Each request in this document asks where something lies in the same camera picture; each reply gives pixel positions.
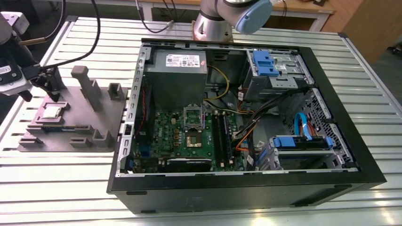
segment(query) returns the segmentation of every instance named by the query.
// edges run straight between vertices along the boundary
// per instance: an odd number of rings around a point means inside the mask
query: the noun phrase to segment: power cable
[[[94,45],[93,45],[91,50],[85,55],[82,55],[81,57],[78,57],[75,59],[66,60],[65,62],[61,62],[61,63],[57,63],[57,64],[47,65],[47,66],[42,67],[42,71],[46,71],[50,68],[59,67],[59,66],[70,64],[75,61],[79,61],[79,60],[85,59],[87,56],[90,56],[93,54],[93,52],[97,48],[98,42],[99,42],[99,37],[101,37],[101,15],[99,15],[99,10],[98,10],[98,5],[97,5],[95,0],[91,0],[91,3],[93,3],[93,6],[94,6],[94,10],[95,10],[95,14],[97,14],[97,22],[98,22],[97,37],[95,37],[95,41],[94,41]]]

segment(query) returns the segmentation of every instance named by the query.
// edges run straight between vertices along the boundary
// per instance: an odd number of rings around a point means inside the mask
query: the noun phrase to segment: workbench
[[[166,23],[149,22],[153,29]],[[66,22],[43,57],[42,65],[85,54],[94,43],[97,20]],[[90,68],[91,79],[107,87],[131,87],[142,38],[191,39],[191,24],[175,24],[158,35],[141,21],[102,19],[94,54],[63,65],[67,86],[74,65]],[[402,222],[402,108],[348,38],[336,33],[262,29],[254,35],[234,31],[234,41],[310,47],[350,113],[388,183],[352,192],[333,201],[304,208],[231,210],[134,215],[106,193],[114,153],[20,153],[26,127],[46,93],[19,98],[0,127],[0,223],[90,223],[95,225],[237,226],[237,225],[394,225]]]
[[[49,2],[61,1],[61,0],[45,0]],[[91,3],[90,0],[67,0],[69,2],[77,3]],[[174,0],[175,6],[178,9],[187,10],[201,10],[201,1],[202,0]],[[174,8],[170,0],[166,0],[170,9]],[[119,6],[137,6],[135,0],[97,0],[98,4],[105,5],[119,5]],[[166,8],[163,0],[138,0],[139,7],[143,9],[145,20],[153,21],[153,8]],[[313,2],[304,2],[302,0],[286,0],[288,13],[286,17],[300,17],[314,19],[314,22],[310,27],[310,31],[320,32],[329,16],[336,13],[334,7],[329,2],[321,7]],[[273,7],[273,16],[282,16],[285,10],[284,3],[278,3]]]

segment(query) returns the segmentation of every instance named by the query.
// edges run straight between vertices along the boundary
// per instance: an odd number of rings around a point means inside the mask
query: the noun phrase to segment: power supply label
[[[166,57],[167,67],[201,67],[199,55],[169,54]]]

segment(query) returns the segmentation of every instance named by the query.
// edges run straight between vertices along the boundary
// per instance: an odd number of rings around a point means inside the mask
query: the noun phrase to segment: blue drive bracket
[[[278,77],[280,71],[274,67],[276,60],[268,51],[253,51],[257,74],[260,76]]]

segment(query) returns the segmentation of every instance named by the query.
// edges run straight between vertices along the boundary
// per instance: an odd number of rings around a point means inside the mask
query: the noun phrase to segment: yellow wire
[[[214,69],[219,72],[219,74],[225,77],[225,80],[226,80],[226,90],[225,90],[225,92],[223,92],[218,97],[214,97],[214,98],[206,98],[206,100],[218,100],[218,99],[222,98],[222,97],[227,94],[227,92],[229,92],[230,81],[229,81],[229,78],[227,78],[226,74],[225,74],[215,66],[211,66],[211,65],[210,65],[209,67],[214,68]]]

